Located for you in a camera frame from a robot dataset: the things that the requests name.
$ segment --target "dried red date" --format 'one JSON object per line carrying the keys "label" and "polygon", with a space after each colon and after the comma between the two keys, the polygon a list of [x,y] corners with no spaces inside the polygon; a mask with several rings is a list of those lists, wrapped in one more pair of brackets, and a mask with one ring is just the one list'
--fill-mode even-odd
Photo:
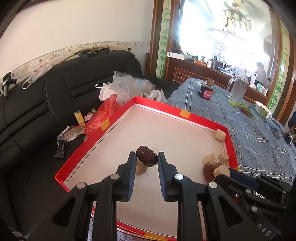
{"label": "dried red date", "polygon": [[243,112],[246,116],[249,116],[248,111],[244,107],[241,108],[241,112]]}
{"label": "dried red date", "polygon": [[156,153],[146,146],[140,146],[136,154],[137,158],[147,167],[153,167],[158,161]]}
{"label": "dried red date", "polygon": [[213,168],[211,165],[209,165],[209,164],[204,165],[203,175],[208,182],[213,180],[214,173],[213,173]]}

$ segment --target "glass pitcher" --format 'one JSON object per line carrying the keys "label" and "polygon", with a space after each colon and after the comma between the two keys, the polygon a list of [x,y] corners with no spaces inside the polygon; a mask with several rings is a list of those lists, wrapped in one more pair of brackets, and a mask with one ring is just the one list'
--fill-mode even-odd
{"label": "glass pitcher", "polygon": [[[233,87],[230,92],[229,89],[230,89],[230,86],[232,83],[233,83]],[[248,81],[246,81],[238,76],[232,77],[228,82],[228,85],[226,88],[226,95],[233,102],[240,104],[243,100],[245,93],[246,93],[248,85],[249,85]]]}

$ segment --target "red tray border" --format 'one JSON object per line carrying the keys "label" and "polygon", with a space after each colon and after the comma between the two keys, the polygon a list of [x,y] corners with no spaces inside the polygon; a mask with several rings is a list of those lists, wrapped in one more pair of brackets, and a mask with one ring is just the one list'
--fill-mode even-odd
{"label": "red tray border", "polygon": [[[96,142],[103,136],[103,134],[105,134],[105,132],[109,129],[109,127],[111,127],[134,104],[140,104],[140,105],[144,105],[144,106],[156,109],[156,110],[160,110],[165,113],[168,113],[168,114],[171,114],[171,115],[174,115],[177,117],[181,117],[181,118],[187,119],[189,121],[192,121],[194,123],[203,125],[205,127],[213,129],[213,130],[220,129],[220,130],[224,131],[226,133],[225,145],[226,145],[227,153],[229,155],[229,166],[232,168],[235,168],[235,169],[238,168],[235,150],[234,150],[228,129],[226,127],[224,127],[220,124],[217,124],[216,122],[213,122],[211,120],[205,119],[201,116],[181,110],[179,108],[136,96],[136,97],[132,98],[129,102],[127,102],[125,105],[123,105],[117,112],[115,112],[109,118],[109,125],[107,127],[103,128],[103,130],[102,130],[102,127],[100,126],[84,143],[82,143],[81,146],[72,154],[72,156],[65,162],[65,164],[62,166],[62,168],[55,175],[54,178],[67,192],[69,192],[70,189],[64,184],[64,181],[70,175],[72,170],[77,166],[77,164],[87,154],[87,152],[93,147],[93,145],[95,145]],[[176,241],[176,238],[174,238],[174,237],[167,237],[167,236],[157,235],[157,234],[154,235],[152,233],[145,232],[142,229],[138,229],[138,228],[129,226],[123,222],[120,222],[119,220],[117,220],[117,226],[122,229],[125,229],[131,233],[142,235],[145,238]]]}

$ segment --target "red tray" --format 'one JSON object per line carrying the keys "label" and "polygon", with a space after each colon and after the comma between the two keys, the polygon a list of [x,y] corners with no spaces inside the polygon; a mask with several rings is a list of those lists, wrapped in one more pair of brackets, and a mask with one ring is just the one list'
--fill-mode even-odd
{"label": "red tray", "polygon": [[[226,132],[224,142],[214,138]],[[226,127],[173,106],[135,97],[107,119],[67,160],[55,179],[67,190],[78,182],[100,182],[127,161],[130,151],[146,145],[163,151],[168,163],[194,182],[206,184],[202,157],[229,154],[228,167],[237,158]],[[176,240],[177,203],[163,201],[157,165],[136,175],[133,196],[117,203],[117,226],[121,231],[155,240]]]}

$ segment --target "dark bottle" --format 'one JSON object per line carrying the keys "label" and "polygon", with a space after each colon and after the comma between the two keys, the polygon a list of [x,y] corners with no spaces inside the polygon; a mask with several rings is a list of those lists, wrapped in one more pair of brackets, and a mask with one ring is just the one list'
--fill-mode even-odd
{"label": "dark bottle", "polygon": [[217,55],[214,57],[214,64],[213,64],[213,69],[216,69],[217,67]]}
{"label": "dark bottle", "polygon": [[210,86],[204,83],[200,87],[200,91],[197,94],[203,99],[209,100],[211,99],[213,89],[214,89],[213,86]]}

